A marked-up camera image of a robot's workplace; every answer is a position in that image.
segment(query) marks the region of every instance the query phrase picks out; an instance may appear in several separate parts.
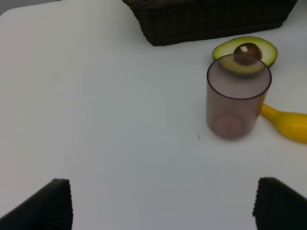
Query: dark brown basket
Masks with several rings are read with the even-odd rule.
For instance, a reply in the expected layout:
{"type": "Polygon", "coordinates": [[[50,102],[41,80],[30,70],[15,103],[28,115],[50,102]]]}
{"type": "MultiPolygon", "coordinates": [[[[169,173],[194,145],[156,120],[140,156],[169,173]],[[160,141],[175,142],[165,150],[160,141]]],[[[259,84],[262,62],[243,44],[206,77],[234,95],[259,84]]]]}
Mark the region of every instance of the dark brown basket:
{"type": "Polygon", "coordinates": [[[123,0],[154,46],[280,27],[297,0],[123,0]]]}

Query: plastic cup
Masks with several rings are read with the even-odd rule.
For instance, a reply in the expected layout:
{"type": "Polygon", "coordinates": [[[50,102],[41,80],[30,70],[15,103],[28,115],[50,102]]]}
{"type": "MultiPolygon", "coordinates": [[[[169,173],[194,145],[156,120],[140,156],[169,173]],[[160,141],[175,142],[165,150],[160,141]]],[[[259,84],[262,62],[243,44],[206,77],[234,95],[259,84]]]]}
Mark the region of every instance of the plastic cup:
{"type": "Polygon", "coordinates": [[[272,83],[266,64],[247,55],[226,55],[210,65],[207,82],[206,120],[212,132],[227,139],[251,132],[272,83]],[[252,64],[236,62],[244,59],[252,64]]]}

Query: banana stem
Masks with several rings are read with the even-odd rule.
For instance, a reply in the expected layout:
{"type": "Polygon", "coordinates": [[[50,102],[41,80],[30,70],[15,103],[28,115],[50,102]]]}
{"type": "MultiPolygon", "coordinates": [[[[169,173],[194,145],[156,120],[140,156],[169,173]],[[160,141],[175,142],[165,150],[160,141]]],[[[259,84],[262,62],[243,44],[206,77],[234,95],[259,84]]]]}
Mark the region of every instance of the banana stem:
{"type": "Polygon", "coordinates": [[[279,113],[278,110],[273,109],[267,104],[263,104],[261,108],[261,114],[271,122],[274,122],[274,119],[278,115],[278,113],[279,113]]]}

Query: white table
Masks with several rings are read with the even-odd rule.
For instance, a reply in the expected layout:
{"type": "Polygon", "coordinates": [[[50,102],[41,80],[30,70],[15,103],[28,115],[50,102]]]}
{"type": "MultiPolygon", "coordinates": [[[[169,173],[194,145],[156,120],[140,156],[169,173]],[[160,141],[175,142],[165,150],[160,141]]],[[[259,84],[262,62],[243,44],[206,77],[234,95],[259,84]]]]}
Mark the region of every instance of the white table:
{"type": "MultiPolygon", "coordinates": [[[[307,113],[306,12],[255,33],[279,50],[266,102],[281,110],[307,113]]],[[[263,176],[307,196],[306,145],[262,117],[236,142],[206,126],[206,69],[228,39],[153,47],[120,0],[4,13],[0,216],[53,178],[71,180],[74,230],[255,230],[263,176]]]]}

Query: avocado pit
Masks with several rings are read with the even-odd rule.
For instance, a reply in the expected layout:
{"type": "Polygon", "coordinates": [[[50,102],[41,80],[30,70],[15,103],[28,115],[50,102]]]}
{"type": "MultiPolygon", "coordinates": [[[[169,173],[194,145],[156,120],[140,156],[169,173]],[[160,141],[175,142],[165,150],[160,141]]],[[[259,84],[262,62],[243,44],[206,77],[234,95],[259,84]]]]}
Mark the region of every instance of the avocado pit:
{"type": "MultiPolygon", "coordinates": [[[[249,55],[251,57],[254,57],[258,60],[261,60],[262,58],[262,53],[261,50],[259,49],[259,47],[254,44],[254,43],[244,43],[239,45],[235,51],[234,54],[245,54],[245,55],[249,55]]],[[[257,60],[253,59],[253,58],[247,58],[245,56],[235,56],[235,61],[241,65],[244,66],[248,66],[248,65],[253,65],[255,63],[257,63],[257,60]]]]}

